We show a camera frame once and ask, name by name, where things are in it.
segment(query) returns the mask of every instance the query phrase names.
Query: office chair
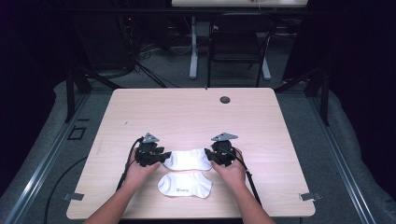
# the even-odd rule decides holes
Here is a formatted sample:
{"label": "office chair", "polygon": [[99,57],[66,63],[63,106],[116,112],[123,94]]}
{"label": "office chair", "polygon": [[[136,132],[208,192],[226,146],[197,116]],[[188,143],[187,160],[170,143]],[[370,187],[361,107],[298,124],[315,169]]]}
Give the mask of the office chair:
{"label": "office chair", "polygon": [[260,12],[217,16],[209,25],[207,87],[210,87],[212,62],[249,63],[248,69],[257,63],[259,72],[256,87],[259,87],[265,52],[275,28],[274,20]]}

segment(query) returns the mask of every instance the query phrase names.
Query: wire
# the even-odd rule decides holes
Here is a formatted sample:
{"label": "wire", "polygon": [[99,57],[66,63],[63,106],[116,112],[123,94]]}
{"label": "wire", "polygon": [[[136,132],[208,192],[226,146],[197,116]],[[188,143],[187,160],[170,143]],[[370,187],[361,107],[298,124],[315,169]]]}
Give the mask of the wire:
{"label": "wire", "polygon": [[192,30],[190,29],[190,24],[187,22],[186,17],[183,17],[184,22],[186,22],[187,28],[190,31],[190,34],[192,34]]}
{"label": "wire", "polygon": [[144,66],[141,63],[136,63],[136,65],[149,77],[151,78],[154,82],[156,82],[157,84],[159,84],[161,87],[166,88],[166,85],[161,81],[164,80],[165,82],[171,84],[174,87],[179,88],[178,85],[172,83],[171,81],[167,80],[164,77],[161,77],[160,75],[154,73],[153,71],[149,70],[146,66]]}
{"label": "wire", "polygon": [[138,142],[142,142],[142,141],[143,141],[143,137],[140,137],[140,138],[136,139],[136,141],[134,141],[134,143],[132,144],[131,150],[129,151],[128,160],[125,163],[124,172],[121,175],[121,178],[120,178],[119,184],[117,185],[116,191],[119,190],[119,188],[122,186],[122,184],[125,180],[126,174],[128,173],[129,167],[132,165],[132,163],[134,163],[134,160],[131,162],[131,156],[132,156],[132,152],[134,151],[134,146],[136,146],[136,144]]}
{"label": "wire", "polygon": [[88,51],[91,52],[92,56],[94,56],[96,58],[96,60],[99,61],[99,63],[102,63],[105,67],[112,69],[112,70],[121,70],[119,73],[114,74],[114,75],[109,75],[109,76],[103,76],[106,77],[107,79],[111,79],[111,78],[115,78],[115,77],[124,77],[126,75],[128,75],[130,72],[132,72],[134,70],[134,62],[133,62],[133,58],[132,54],[130,52],[128,52],[128,66],[125,68],[119,68],[119,67],[115,67],[112,66],[111,64],[106,63],[101,56],[99,56],[99,53],[97,53],[96,50],[93,49],[93,47],[90,45],[90,43],[87,41],[87,39],[85,38],[85,36],[78,30],[78,28],[73,25],[75,27],[76,32],[78,33],[78,36],[81,40],[81,42],[83,43],[84,47],[86,47],[86,49]]}
{"label": "wire", "polygon": [[73,163],[73,165],[71,165],[66,171],[64,171],[64,173],[61,175],[61,177],[59,177],[59,179],[56,181],[55,186],[53,187],[52,191],[50,192],[49,198],[47,199],[47,204],[46,204],[46,210],[45,210],[45,214],[44,214],[44,224],[47,223],[47,219],[48,219],[48,213],[49,213],[49,208],[50,208],[50,200],[52,198],[53,192],[56,190],[56,188],[58,187],[58,184],[61,182],[61,180],[64,178],[64,176],[71,170],[73,169],[73,167],[75,167],[77,164],[79,164],[80,162],[87,160],[88,156],[81,158],[80,160],[76,161],[75,163]]}
{"label": "wire", "polygon": [[217,147],[217,148],[220,149],[221,151],[223,151],[223,152],[225,152],[225,153],[231,155],[231,156],[234,157],[236,160],[238,160],[239,162],[241,162],[241,164],[242,164],[242,165],[244,166],[244,168],[245,168],[245,173],[247,174],[247,180],[248,180],[248,183],[250,184],[251,190],[253,191],[254,198],[256,198],[256,201],[259,203],[259,205],[262,206],[262,201],[260,200],[260,197],[259,197],[259,194],[257,193],[256,187],[254,186],[253,178],[251,178],[251,177],[252,177],[252,174],[250,173],[250,171],[249,171],[248,167],[246,166],[245,162],[242,161],[241,159],[239,159],[237,156],[235,156],[235,155],[234,155],[233,153],[231,153],[230,151],[228,151],[228,150],[226,150],[226,149],[224,149],[224,148],[221,148],[221,147]]}
{"label": "wire", "polygon": [[[181,48],[188,48],[188,49],[186,49],[186,50],[183,51],[183,52],[178,52],[178,51],[176,50],[176,49],[181,49]],[[172,50],[175,54],[182,55],[182,54],[188,53],[188,52],[190,51],[191,48],[192,48],[192,45],[189,45],[189,46],[186,46],[186,47],[171,47],[171,50]]]}

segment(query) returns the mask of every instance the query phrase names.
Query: gray carpet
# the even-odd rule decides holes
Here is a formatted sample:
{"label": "gray carpet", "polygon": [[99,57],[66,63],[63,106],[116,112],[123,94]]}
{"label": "gray carpet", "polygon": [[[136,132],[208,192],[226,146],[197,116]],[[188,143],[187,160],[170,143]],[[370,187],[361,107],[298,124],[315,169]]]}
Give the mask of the gray carpet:
{"label": "gray carpet", "polygon": [[[262,81],[261,87],[275,88],[281,84],[280,79],[291,46],[292,41],[286,38],[274,37],[272,39],[267,53],[267,62],[273,79],[271,81]],[[190,80],[188,76],[190,53],[180,55],[172,51],[154,50],[150,53],[150,57],[141,63],[181,88],[203,88],[206,82],[205,46],[201,46],[199,50],[198,78],[195,80]],[[239,71],[233,67],[232,70],[233,72]],[[230,70],[220,66],[216,72],[219,77],[224,77]],[[243,76],[233,80],[226,80],[227,83],[223,79],[217,81],[219,81],[218,84],[226,83],[227,86],[239,85],[245,81],[247,83],[244,84],[248,85],[249,81],[254,84],[254,80],[245,80],[247,77]],[[159,88],[158,84],[149,79],[143,72],[133,72],[125,77],[114,78],[112,81],[126,88]],[[67,137],[80,137],[81,133],[79,131],[81,129],[85,129],[85,133],[80,140],[65,139],[63,141],[62,150],[43,186],[22,219],[22,223],[44,223],[47,200],[54,189],[56,181],[73,163],[89,154],[111,95],[111,90],[108,87],[95,80],[91,80],[91,83],[94,91],[88,96],[85,105],[77,114],[74,123],[71,124],[72,127],[75,126],[80,129],[70,136],[67,135]],[[173,85],[167,82],[164,83],[168,87],[174,88]],[[57,93],[57,101],[48,122],[37,138],[25,164],[0,200],[0,210],[2,211],[0,221],[2,223],[6,222],[9,212],[20,198],[23,189],[38,164],[46,153],[51,150],[58,133],[64,126],[64,119],[66,118],[64,83],[55,88],[55,91]],[[300,87],[293,88],[291,93],[280,93],[277,98],[302,165],[308,187],[310,191],[319,192],[323,196],[323,199],[315,202],[317,212],[312,217],[304,218],[303,222],[361,223],[343,179],[334,164],[331,154],[332,149],[325,133],[320,128],[320,120],[314,115],[316,113],[315,108],[312,108],[312,105],[308,103],[308,99],[301,94]],[[363,196],[367,200],[376,222],[396,223],[394,210],[392,210],[393,203],[390,202],[389,196],[374,182],[370,172],[361,162],[360,148],[356,136],[342,107],[333,94],[331,94],[330,98],[329,119],[337,143],[346,157],[352,174],[361,187]],[[74,192],[84,163],[85,161],[78,163],[67,172],[53,192],[48,210],[48,223],[80,223],[79,220],[70,220],[65,216],[68,202],[63,200],[62,197],[65,193]],[[300,223],[300,220],[297,217],[276,218],[276,222],[285,224]]]}

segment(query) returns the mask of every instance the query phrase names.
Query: white sock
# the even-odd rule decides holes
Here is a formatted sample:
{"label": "white sock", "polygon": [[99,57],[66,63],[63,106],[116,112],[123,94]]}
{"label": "white sock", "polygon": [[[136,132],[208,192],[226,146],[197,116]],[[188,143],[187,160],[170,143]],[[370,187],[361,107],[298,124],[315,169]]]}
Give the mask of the white sock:
{"label": "white sock", "polygon": [[163,165],[174,171],[210,170],[212,168],[204,148],[190,151],[172,151],[171,157],[166,159]]}
{"label": "white sock", "polygon": [[170,173],[158,183],[158,190],[166,196],[197,196],[206,198],[212,189],[212,182],[202,172]]}

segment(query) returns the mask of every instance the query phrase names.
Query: table top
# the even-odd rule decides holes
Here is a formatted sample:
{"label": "table top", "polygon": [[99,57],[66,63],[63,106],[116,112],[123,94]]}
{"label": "table top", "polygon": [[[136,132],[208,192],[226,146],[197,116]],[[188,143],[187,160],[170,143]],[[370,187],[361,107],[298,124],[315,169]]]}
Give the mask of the table top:
{"label": "table top", "polygon": [[[231,102],[223,104],[222,96]],[[240,148],[260,195],[272,217],[309,217],[312,202],[304,174],[275,93],[265,88],[129,89],[116,90],[110,99],[67,216],[83,219],[99,208],[116,190],[133,142],[151,133],[166,151],[210,148],[220,133],[238,135],[231,140]],[[158,189],[161,166],[130,201],[123,218],[227,218],[240,217],[236,202],[220,176],[203,171],[213,182],[205,199],[166,197]]]}
{"label": "table top", "polygon": [[173,7],[306,7],[308,0],[172,0]]}

